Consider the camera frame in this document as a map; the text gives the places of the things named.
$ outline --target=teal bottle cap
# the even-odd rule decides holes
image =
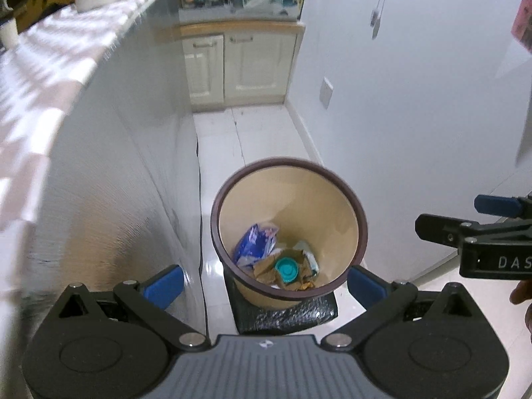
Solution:
[[[281,258],[275,264],[275,269],[281,275],[284,283],[289,284],[297,278],[299,273],[299,266],[292,258]]]

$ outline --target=metal screw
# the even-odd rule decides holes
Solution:
[[[201,333],[185,333],[179,336],[179,341],[185,346],[199,346],[205,342],[206,337]]]
[[[353,340],[346,334],[343,333],[333,333],[325,338],[325,342],[329,345],[334,346],[334,348],[345,348],[349,346]]]

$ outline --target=red poster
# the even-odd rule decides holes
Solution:
[[[532,0],[522,0],[515,21],[512,35],[532,52]]]

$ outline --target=cabinet door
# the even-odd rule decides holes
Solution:
[[[284,95],[292,68],[296,35],[225,35],[225,97]]]
[[[223,36],[183,39],[192,105],[223,103]]]

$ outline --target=beige trash can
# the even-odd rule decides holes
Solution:
[[[320,267],[316,287],[275,289],[256,281],[233,263],[232,252],[254,223],[273,222],[277,241],[291,247],[306,240]],[[214,248],[242,295],[266,309],[285,309],[329,294],[360,264],[368,242],[364,210],[349,186],[315,163],[294,158],[254,162],[231,176],[211,212]]]

